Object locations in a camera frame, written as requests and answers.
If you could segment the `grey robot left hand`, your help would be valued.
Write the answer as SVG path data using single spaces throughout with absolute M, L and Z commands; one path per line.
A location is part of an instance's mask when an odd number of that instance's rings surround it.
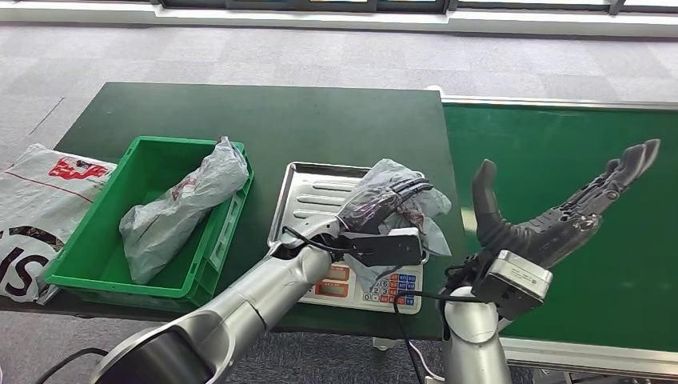
M 379 225 L 404 202 L 416 194 L 432 189 L 433 184 L 423 177 L 367 186 L 354 197 L 345 200 L 337 217 L 348 232 L 379 234 Z

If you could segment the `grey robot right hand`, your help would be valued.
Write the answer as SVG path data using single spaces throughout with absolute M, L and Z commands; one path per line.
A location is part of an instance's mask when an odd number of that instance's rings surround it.
M 658 138 L 630 146 L 565 202 L 518 224 L 500 212 L 497 165 L 483 160 L 472 180 L 478 242 L 493 257 L 507 250 L 547 270 L 554 267 L 598 231 L 602 214 L 652 166 L 659 149 Z

